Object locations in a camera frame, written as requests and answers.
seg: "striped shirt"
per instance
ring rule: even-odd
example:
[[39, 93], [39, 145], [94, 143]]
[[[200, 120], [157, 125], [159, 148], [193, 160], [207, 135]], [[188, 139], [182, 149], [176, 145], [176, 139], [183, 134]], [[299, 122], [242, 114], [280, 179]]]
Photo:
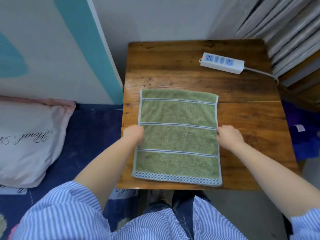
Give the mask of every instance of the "striped shirt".
[[[291, 219], [291, 239], [320, 239], [320, 210]], [[195, 197], [195, 239], [246, 239], [211, 204]], [[143, 214], [111, 232], [97, 198], [86, 187], [70, 181], [52, 189], [20, 221], [12, 239], [188, 239], [171, 209]]]

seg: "wooden table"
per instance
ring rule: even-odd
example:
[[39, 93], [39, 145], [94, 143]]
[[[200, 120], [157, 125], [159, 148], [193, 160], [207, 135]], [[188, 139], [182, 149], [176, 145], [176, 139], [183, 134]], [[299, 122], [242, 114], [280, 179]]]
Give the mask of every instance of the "wooden table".
[[[203, 52], [245, 61], [271, 73], [262, 40], [135, 42], [129, 44], [124, 84], [122, 129], [138, 123], [139, 91], [184, 89], [219, 95], [218, 124], [239, 129], [246, 143], [298, 173], [286, 117], [273, 79], [243, 71], [240, 75], [200, 66]], [[212, 187], [149, 181], [131, 176], [134, 153], [117, 183], [125, 189], [204, 190]], [[258, 190], [250, 172], [229, 151], [220, 149], [223, 189]]]

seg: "power strip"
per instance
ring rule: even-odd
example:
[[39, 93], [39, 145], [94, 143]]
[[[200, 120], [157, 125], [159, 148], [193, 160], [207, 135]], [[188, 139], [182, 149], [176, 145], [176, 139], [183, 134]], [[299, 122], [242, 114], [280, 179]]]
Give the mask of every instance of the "power strip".
[[199, 62], [200, 62], [200, 65], [203, 67], [209, 67], [209, 68], [217, 69], [220, 71], [231, 72], [235, 74], [240, 74], [243, 70], [249, 70], [252, 72], [261, 73], [266, 76], [272, 77], [277, 82], [277, 84], [279, 84], [278, 78], [273, 74], [245, 67], [244, 60], [237, 60], [237, 59], [233, 59], [225, 56], [218, 56], [218, 55], [204, 52]]

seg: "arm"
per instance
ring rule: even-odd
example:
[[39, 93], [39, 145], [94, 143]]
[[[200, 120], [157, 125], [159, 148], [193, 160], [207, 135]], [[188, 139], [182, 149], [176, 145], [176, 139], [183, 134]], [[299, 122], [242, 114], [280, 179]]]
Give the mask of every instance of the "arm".
[[124, 129], [122, 138], [100, 153], [74, 179], [98, 198], [102, 211], [131, 152], [143, 141], [142, 126], [133, 125]]
[[217, 129], [220, 146], [230, 150], [252, 173], [263, 191], [288, 218], [320, 209], [320, 191], [297, 174], [246, 144], [230, 125]]

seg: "hand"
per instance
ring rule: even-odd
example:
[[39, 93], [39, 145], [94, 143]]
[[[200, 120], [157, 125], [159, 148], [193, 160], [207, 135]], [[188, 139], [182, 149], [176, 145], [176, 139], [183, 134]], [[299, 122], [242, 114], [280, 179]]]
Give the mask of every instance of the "hand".
[[125, 128], [122, 132], [123, 137], [134, 138], [137, 140], [137, 144], [141, 145], [144, 142], [144, 129], [139, 125], [132, 125]]
[[245, 143], [240, 131], [231, 125], [222, 125], [217, 128], [217, 142], [229, 151], [232, 151], [239, 144]]

